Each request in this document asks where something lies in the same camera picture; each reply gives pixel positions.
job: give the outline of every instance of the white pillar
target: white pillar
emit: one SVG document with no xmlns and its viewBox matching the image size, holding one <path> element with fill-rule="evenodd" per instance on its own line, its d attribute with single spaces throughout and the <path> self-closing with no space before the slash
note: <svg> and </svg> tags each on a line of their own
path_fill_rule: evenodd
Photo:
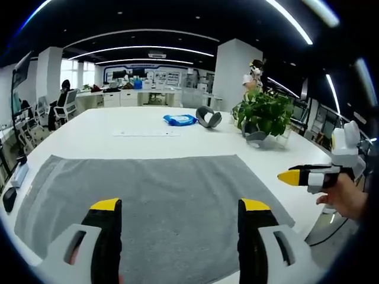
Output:
<svg viewBox="0 0 379 284">
<path fill-rule="evenodd" d="M 83 73 L 84 73 L 84 63 L 78 63 L 78 89 L 83 87 Z"/>
<path fill-rule="evenodd" d="M 36 76 L 36 96 L 46 96 L 49 103 L 56 101 L 60 95 L 60 65 L 62 49 L 49 47 L 38 56 Z"/>
<path fill-rule="evenodd" d="M 95 85 L 102 86 L 102 83 L 104 82 L 103 79 L 104 76 L 104 67 L 95 65 Z"/>
<path fill-rule="evenodd" d="M 250 72 L 249 63 L 254 59 L 263 60 L 263 52 L 243 41 L 234 39 L 219 46 L 213 93 L 223 98 L 222 111 L 230 112 L 242 101 L 243 75 Z"/>
</svg>

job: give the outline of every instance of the human hand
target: human hand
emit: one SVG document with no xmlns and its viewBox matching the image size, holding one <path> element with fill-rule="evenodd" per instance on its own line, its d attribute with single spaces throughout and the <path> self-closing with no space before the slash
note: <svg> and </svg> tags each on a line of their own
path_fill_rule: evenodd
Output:
<svg viewBox="0 0 379 284">
<path fill-rule="evenodd" d="M 329 204 L 342 216 L 358 220 L 367 200 L 367 193 L 360 191 L 346 173 L 338 176 L 336 184 L 323 190 L 316 204 Z"/>
</svg>

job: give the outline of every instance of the person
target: person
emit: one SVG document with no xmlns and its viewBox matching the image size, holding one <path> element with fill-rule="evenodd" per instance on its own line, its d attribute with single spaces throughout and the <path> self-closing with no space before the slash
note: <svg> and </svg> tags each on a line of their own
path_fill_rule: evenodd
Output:
<svg viewBox="0 0 379 284">
<path fill-rule="evenodd" d="M 255 59 L 253 62 L 250 63 L 250 73 L 243 75 L 242 83 L 242 85 L 246 88 L 247 91 L 256 89 L 258 92 L 262 92 L 262 68 L 263 63 L 258 59 Z"/>
<path fill-rule="evenodd" d="M 335 186 L 325 189 L 325 193 L 317 199 L 316 204 L 331 205 L 343 217 L 360 220 L 368 194 L 360 190 L 346 173 L 341 173 Z"/>
<path fill-rule="evenodd" d="M 376 234 L 379 201 L 379 191 L 376 190 L 379 183 L 378 164 L 375 167 L 369 193 L 358 189 L 348 175 L 342 173 L 338 176 L 335 186 L 325 189 L 326 195 L 320 196 L 316 201 L 317 204 L 332 205 L 342 216 L 358 221 L 359 224 L 358 231 L 348 240 L 319 284 L 350 283 L 352 279 L 371 282 L 377 277 L 374 258 L 379 251 Z"/>
<path fill-rule="evenodd" d="M 54 101 L 50 104 L 49 119 L 48 119 L 48 123 L 47 123 L 47 127 L 48 127 L 49 131 L 56 130 L 56 127 L 55 127 L 56 116 L 55 116 L 54 108 L 55 107 L 63 107 L 65 105 L 67 93 L 69 91 L 71 91 L 70 81 L 64 80 L 62 83 L 62 89 L 60 90 L 60 96 L 59 96 L 58 101 Z M 63 110 L 57 109 L 57 112 L 63 113 Z M 66 121 L 64 118 L 60 119 L 60 123 L 62 125 L 65 124 L 65 122 Z"/>
</svg>

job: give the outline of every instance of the gray towel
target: gray towel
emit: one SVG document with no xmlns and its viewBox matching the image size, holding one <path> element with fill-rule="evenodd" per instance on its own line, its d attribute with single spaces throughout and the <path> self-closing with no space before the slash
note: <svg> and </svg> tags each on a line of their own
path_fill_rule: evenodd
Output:
<svg viewBox="0 0 379 284">
<path fill-rule="evenodd" d="M 123 200 L 120 274 L 126 283 L 210 283 L 239 268 L 240 198 L 282 205 L 237 156 L 155 160 L 50 157 L 17 216 L 15 233 L 41 258 L 47 246 L 89 207 Z"/>
</svg>

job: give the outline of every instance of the blue package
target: blue package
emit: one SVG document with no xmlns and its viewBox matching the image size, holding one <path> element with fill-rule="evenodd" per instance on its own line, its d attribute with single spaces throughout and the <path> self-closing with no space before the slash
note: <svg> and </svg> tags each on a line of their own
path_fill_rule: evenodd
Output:
<svg viewBox="0 0 379 284">
<path fill-rule="evenodd" d="M 196 117 L 189 114 L 182 115 L 165 115 L 163 117 L 165 121 L 171 126 L 186 126 L 195 124 L 197 121 Z"/>
</svg>

